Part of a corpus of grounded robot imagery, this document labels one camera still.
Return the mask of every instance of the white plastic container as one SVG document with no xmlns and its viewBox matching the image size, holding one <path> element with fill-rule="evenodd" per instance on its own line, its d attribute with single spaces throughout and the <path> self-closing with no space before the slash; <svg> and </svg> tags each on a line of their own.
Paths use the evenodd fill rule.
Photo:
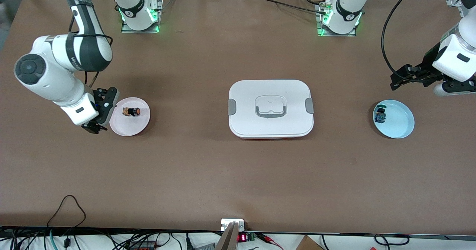
<svg viewBox="0 0 476 250">
<path fill-rule="evenodd" d="M 246 139 L 306 136 L 314 126 L 311 91 L 299 80 L 236 82 L 228 95 L 228 124 Z"/>
</svg>

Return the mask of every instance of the black connector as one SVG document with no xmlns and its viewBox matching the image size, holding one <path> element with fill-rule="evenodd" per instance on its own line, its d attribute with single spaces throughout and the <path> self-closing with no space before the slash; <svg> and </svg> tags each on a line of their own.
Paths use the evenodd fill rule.
<svg viewBox="0 0 476 250">
<path fill-rule="evenodd" d="M 187 238 L 185 239 L 187 241 L 187 250 L 195 250 L 192 246 L 192 242 L 190 242 L 189 234 L 187 233 Z"/>
<path fill-rule="evenodd" d="M 71 245 L 71 239 L 66 238 L 64 239 L 63 247 L 66 249 Z"/>
</svg>

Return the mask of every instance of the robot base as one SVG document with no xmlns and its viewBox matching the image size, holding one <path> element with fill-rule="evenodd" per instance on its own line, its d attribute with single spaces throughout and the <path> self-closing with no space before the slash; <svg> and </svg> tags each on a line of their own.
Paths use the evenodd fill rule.
<svg viewBox="0 0 476 250">
<path fill-rule="evenodd" d="M 127 26 L 124 20 L 122 20 L 121 33 L 158 33 L 160 30 L 160 18 L 162 18 L 163 3 L 163 0 L 152 0 L 152 8 L 157 9 L 157 12 L 155 13 L 157 21 L 150 25 L 149 28 L 144 30 L 133 30 Z"/>
<path fill-rule="evenodd" d="M 321 7 L 321 6 L 318 6 L 318 5 L 315 5 L 314 9 L 316 9 L 316 11 L 325 11 L 326 13 L 328 12 L 328 11 L 326 11 L 326 9 L 328 9 L 327 7 Z M 316 22 L 317 22 L 317 25 L 318 25 L 318 35 L 319 36 L 350 36 L 350 37 L 356 36 L 357 26 L 354 27 L 354 29 L 350 33 L 338 34 L 338 33 L 335 33 L 333 31 L 331 31 L 327 26 L 325 26 L 322 23 L 325 20 L 325 17 L 326 17 L 326 15 L 321 15 L 321 14 L 316 13 Z"/>
</svg>

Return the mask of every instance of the brown table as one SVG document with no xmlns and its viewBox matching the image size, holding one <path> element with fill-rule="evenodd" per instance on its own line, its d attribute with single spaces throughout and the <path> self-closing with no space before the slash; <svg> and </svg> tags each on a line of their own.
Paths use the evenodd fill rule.
<svg viewBox="0 0 476 250">
<path fill-rule="evenodd" d="M 114 2 L 93 1 L 114 37 L 95 87 L 146 100 L 151 122 L 135 137 L 95 136 L 22 87 L 15 61 L 36 37 L 66 33 L 71 17 L 65 0 L 24 0 L 1 53 L 2 225 L 45 225 L 74 194 L 84 226 L 215 230 L 240 217 L 266 231 L 476 234 L 475 97 L 390 90 L 380 34 L 397 0 L 369 0 L 356 38 L 318 37 L 313 14 L 262 0 L 175 0 L 160 33 L 121 34 Z M 406 0 L 387 30 L 391 63 L 420 63 L 458 20 L 444 0 Z M 229 88 L 271 78 L 308 84 L 314 129 L 293 140 L 235 137 Z M 374 129 L 383 99 L 412 109 L 408 138 Z M 64 209 L 54 225 L 81 218 L 72 201 Z"/>
</svg>

